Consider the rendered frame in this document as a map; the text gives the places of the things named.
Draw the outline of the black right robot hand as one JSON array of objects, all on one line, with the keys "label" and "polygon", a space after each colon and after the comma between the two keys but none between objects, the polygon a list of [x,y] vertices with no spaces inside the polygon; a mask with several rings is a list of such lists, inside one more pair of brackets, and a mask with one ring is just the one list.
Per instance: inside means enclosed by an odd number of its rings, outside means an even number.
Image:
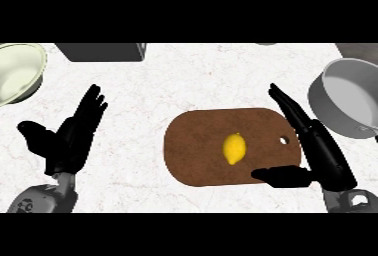
[{"label": "black right robot hand", "polygon": [[271,84],[269,95],[277,101],[296,130],[311,169],[288,165],[252,171],[252,177],[275,188],[308,187],[317,181],[331,192],[352,190],[358,181],[339,144],[318,119],[312,119],[300,104]]}]

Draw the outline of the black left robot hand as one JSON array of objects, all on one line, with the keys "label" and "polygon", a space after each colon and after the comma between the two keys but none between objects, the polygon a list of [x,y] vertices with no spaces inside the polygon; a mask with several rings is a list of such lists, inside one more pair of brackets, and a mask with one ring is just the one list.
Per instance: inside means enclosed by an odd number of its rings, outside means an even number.
[{"label": "black left robot hand", "polygon": [[35,121],[18,124],[29,150],[46,159],[46,175],[76,174],[83,169],[107,107],[101,87],[92,85],[57,132]]}]

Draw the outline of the grey metal pot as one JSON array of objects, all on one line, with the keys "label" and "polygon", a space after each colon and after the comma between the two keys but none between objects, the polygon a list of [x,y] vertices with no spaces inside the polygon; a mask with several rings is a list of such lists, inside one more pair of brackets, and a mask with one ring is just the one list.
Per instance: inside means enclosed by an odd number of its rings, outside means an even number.
[{"label": "grey metal pot", "polygon": [[325,67],[308,93],[324,125],[353,139],[378,139],[378,65],[342,58]]}]

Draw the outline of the yellow lemon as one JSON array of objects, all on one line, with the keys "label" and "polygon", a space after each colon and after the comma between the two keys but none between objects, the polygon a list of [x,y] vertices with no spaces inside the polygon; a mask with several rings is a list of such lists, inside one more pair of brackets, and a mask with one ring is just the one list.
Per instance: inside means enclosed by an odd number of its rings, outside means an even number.
[{"label": "yellow lemon", "polygon": [[246,139],[240,133],[231,134],[224,142],[224,156],[231,165],[235,165],[247,153]]}]

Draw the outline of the brown wooden cutting board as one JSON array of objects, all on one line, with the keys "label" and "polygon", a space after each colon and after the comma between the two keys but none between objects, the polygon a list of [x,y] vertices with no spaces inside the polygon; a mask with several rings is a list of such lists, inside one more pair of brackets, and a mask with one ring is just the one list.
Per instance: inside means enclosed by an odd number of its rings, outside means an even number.
[{"label": "brown wooden cutting board", "polygon": [[190,186],[255,184],[253,170],[302,163],[294,128],[266,108],[188,111],[166,131],[164,161]]}]

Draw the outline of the pale green bowl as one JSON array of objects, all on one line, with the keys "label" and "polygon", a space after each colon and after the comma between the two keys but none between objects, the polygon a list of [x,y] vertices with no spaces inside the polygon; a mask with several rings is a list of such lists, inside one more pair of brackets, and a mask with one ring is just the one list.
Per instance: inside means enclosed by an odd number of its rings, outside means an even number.
[{"label": "pale green bowl", "polygon": [[37,43],[0,43],[0,107],[27,100],[43,82],[48,64]]}]

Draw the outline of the dark grey box appliance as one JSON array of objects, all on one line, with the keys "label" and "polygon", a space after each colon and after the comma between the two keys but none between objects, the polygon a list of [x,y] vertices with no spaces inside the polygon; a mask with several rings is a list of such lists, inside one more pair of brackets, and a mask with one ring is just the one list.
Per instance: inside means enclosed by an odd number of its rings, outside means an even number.
[{"label": "dark grey box appliance", "polygon": [[145,59],[145,43],[57,43],[73,62],[141,62]]}]

